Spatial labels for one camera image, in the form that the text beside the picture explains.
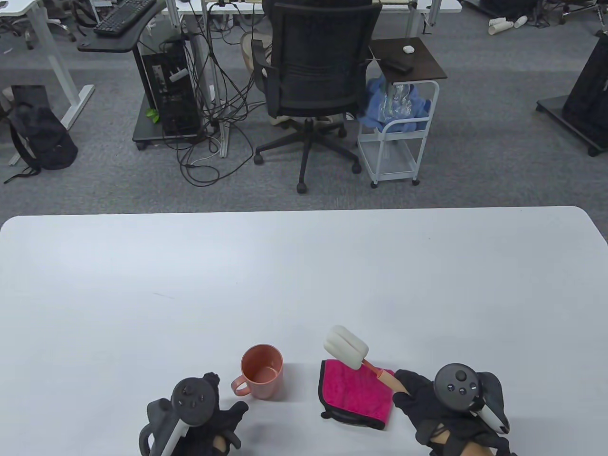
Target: chair armrest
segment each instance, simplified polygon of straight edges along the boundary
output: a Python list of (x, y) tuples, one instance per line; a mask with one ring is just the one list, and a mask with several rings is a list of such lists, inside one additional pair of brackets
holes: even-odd
[(266, 109), (272, 117), (278, 115), (279, 87), (278, 69), (266, 61), (266, 50), (261, 40), (251, 41), (251, 55), (254, 59), (255, 86), (266, 96)]
[(255, 85), (259, 90), (265, 92), (264, 78), (270, 77), (271, 74), (275, 76), (277, 72), (275, 68), (266, 61), (266, 50), (264, 49), (264, 44), (261, 40), (251, 40), (251, 55), (254, 59)]

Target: black glove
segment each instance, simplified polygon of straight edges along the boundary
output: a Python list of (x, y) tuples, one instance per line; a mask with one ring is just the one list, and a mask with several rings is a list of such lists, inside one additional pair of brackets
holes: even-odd
[[(460, 456), (470, 441), (496, 448), (496, 456), (511, 455), (509, 441), (499, 437), (481, 418), (454, 412), (440, 403), (432, 381), (408, 370), (398, 370), (395, 377), (410, 393), (395, 393), (395, 406), (403, 410), (416, 428), (416, 440), (430, 447), (437, 456)], [(430, 441), (445, 430), (450, 432), (445, 445)]]
[[(230, 434), (233, 435), (238, 423), (249, 406), (238, 401), (229, 410), (219, 409), (219, 377), (213, 372), (206, 373), (203, 377), (211, 384), (215, 391), (215, 411), (208, 422), (198, 427), (191, 427), (185, 437), (178, 441), (171, 456), (224, 456), (230, 451)], [(222, 452), (213, 446), (216, 436), (226, 435), (226, 452)]]

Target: side table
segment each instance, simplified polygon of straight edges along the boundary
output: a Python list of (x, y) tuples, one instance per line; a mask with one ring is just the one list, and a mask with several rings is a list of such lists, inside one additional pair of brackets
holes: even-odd
[[(413, 54), (405, 54), (404, 46), (412, 46)], [(437, 80), (446, 79), (447, 75), (435, 61), (420, 38), (397, 38), (390, 40), (373, 40), (370, 45), (373, 55), (379, 61), (380, 69), (387, 80), (393, 85), (411, 84), (430, 85), (433, 88), (431, 106), (427, 117), (415, 119), (394, 120), (382, 129), (373, 129), (372, 133), (364, 133), (363, 125), (359, 124), (357, 145), (363, 163), (371, 178), (371, 187), (377, 188), (379, 181), (412, 178), (412, 184), (418, 185), (418, 171), (424, 154), (424, 147), (429, 135), (430, 125), (435, 114), (439, 97)], [(414, 70), (407, 76), (382, 65), (383, 58), (392, 58), (412, 66)], [(413, 122), (426, 122), (423, 130), (408, 133), (388, 133), (393, 125)], [(421, 139), (416, 154), (414, 147), (410, 149), (408, 142)]]

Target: office chair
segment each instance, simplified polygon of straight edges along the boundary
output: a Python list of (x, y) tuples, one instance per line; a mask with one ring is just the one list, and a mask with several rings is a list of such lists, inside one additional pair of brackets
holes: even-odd
[[(46, 23), (50, 26), (59, 27), (61, 30), (66, 32), (67, 37), (70, 41), (72, 41), (73, 43), (76, 42), (76, 36), (74, 36), (74, 34), (70, 30), (70, 28), (67, 25), (65, 25), (63, 22), (61, 22), (62, 19), (60, 19), (60, 18), (65, 17), (63, 2), (58, 1), (58, 0), (43, 0), (43, 4), (46, 8), (46, 11), (45, 11)], [(49, 18), (49, 11), (51, 12), (52, 15), (55, 15), (59, 18), (55, 18), (55, 19)], [(34, 48), (33, 36), (32, 36), (34, 34), (34, 31), (29, 22), (30, 22), (30, 19), (23, 17), (23, 18), (14, 19), (11, 22), (11, 25), (13, 28), (12, 32), (13, 32), (14, 36), (23, 35), (23, 37), (26, 40), (27, 48), (32, 50)]]
[(608, 10), (608, 0), (590, 0), (590, 1), (566, 1), (562, 8), (562, 15), (559, 18), (560, 25), (566, 23), (566, 17), (571, 14), (581, 13), (583, 11), (594, 11), (598, 15), (600, 30), (595, 36), (600, 37), (601, 35), (608, 35), (608, 26), (604, 19), (604, 13)]
[(304, 144), (298, 193), (306, 193), (306, 163), (311, 145), (321, 144), (353, 161), (354, 174), (361, 172), (359, 158), (333, 142), (326, 133), (344, 123), (314, 126), (313, 118), (364, 109), (365, 71), (371, 61), (369, 44), (382, 4), (356, 7), (304, 7), (276, 3), (272, 10), (272, 56), (260, 40), (252, 41), (255, 84), (266, 96), (271, 117), (306, 117), (291, 121), (297, 132), (255, 149), (254, 163), (264, 163), (261, 152), (295, 142)]

